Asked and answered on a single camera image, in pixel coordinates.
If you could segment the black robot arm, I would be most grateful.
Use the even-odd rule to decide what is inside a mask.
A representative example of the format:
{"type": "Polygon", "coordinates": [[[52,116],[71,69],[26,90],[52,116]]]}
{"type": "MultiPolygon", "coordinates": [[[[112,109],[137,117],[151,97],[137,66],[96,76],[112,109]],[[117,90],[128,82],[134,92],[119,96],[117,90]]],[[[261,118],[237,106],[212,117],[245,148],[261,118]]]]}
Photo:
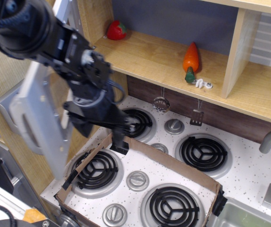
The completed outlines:
{"type": "Polygon", "coordinates": [[[134,121],[117,108],[112,70],[75,29],[57,19],[44,0],[0,0],[0,52],[50,66],[69,85],[74,100],[63,107],[85,137],[99,125],[112,130],[111,149],[128,152],[124,137],[134,121]]]}

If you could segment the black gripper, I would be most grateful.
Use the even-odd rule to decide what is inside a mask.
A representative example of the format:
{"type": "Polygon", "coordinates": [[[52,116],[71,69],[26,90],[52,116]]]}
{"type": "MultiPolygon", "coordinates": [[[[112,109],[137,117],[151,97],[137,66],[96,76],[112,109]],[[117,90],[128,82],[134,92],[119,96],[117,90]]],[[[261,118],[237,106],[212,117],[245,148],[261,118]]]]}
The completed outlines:
{"type": "Polygon", "coordinates": [[[112,150],[126,150],[124,132],[130,132],[132,118],[118,109],[114,86],[99,89],[92,85],[70,85],[73,100],[64,103],[63,108],[73,126],[84,137],[89,137],[93,125],[112,130],[112,150]]]}

